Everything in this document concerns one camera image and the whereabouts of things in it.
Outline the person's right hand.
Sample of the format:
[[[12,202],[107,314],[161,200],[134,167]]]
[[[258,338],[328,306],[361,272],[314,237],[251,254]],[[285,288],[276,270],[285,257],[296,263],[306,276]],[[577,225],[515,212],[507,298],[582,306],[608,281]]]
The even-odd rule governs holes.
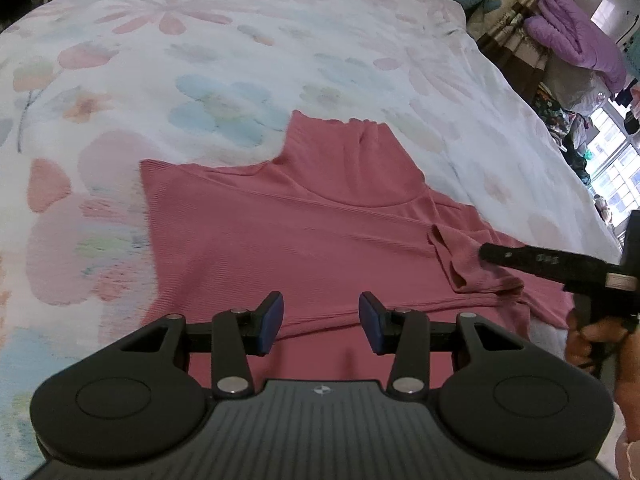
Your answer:
[[[583,328],[577,325],[575,312],[567,317],[568,333],[565,359],[575,366],[589,362],[592,347],[597,342],[617,347],[617,372],[614,399],[620,407],[629,442],[639,440],[639,331],[629,333],[620,322],[606,318]]]

